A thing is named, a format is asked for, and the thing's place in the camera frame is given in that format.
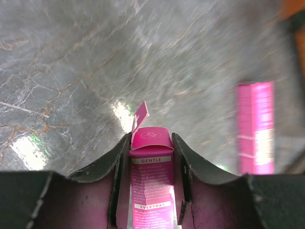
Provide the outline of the pink toothpaste box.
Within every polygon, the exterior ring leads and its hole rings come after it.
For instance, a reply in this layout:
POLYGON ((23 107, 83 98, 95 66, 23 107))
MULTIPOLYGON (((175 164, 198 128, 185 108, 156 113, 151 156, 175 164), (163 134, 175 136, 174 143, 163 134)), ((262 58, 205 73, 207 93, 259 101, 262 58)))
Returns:
POLYGON ((148 116, 143 102, 134 115, 130 148, 133 228, 173 229, 173 145, 168 129, 141 126, 148 116))
POLYGON ((240 174, 275 172, 274 82, 241 83, 236 88, 240 174))

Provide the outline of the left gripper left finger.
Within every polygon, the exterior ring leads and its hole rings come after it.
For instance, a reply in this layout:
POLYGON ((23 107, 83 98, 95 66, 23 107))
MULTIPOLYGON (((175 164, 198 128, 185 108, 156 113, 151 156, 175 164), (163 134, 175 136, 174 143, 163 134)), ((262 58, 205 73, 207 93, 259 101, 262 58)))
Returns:
POLYGON ((50 170, 2 171, 3 229, 125 229, 131 135, 69 176, 50 170))

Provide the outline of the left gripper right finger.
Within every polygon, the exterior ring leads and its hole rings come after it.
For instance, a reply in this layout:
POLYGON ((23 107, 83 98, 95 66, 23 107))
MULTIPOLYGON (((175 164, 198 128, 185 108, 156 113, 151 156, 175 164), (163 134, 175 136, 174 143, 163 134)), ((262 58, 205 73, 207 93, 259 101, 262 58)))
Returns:
POLYGON ((236 176, 193 151, 176 133, 174 193, 184 229, 302 229, 305 176, 236 176))

